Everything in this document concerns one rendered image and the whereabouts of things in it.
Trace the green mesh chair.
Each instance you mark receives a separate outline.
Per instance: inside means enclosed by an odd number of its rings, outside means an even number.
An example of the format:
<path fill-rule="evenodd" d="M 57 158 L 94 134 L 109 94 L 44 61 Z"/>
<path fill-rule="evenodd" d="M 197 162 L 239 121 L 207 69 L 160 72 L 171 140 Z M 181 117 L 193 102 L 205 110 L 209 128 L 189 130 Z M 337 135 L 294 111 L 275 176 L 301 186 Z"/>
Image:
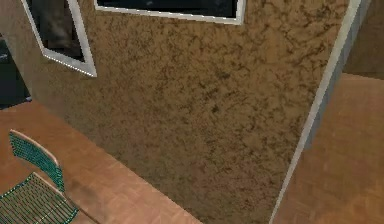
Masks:
<path fill-rule="evenodd" d="M 9 131 L 9 142 L 15 157 L 45 173 L 52 184 L 33 171 L 0 194 L 0 224 L 70 224 L 79 209 L 65 196 L 63 171 L 56 157 L 16 130 Z"/>

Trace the white framed picture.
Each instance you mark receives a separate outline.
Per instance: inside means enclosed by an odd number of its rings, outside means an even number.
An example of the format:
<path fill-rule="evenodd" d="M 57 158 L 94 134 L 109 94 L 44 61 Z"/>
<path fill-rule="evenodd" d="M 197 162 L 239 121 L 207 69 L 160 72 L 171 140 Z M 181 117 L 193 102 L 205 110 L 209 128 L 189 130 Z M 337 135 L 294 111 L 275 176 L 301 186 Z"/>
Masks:
<path fill-rule="evenodd" d="M 21 2 L 44 57 L 87 76 L 97 76 L 77 0 Z"/>
<path fill-rule="evenodd" d="M 241 25 L 246 0 L 93 0 L 96 10 Z"/>

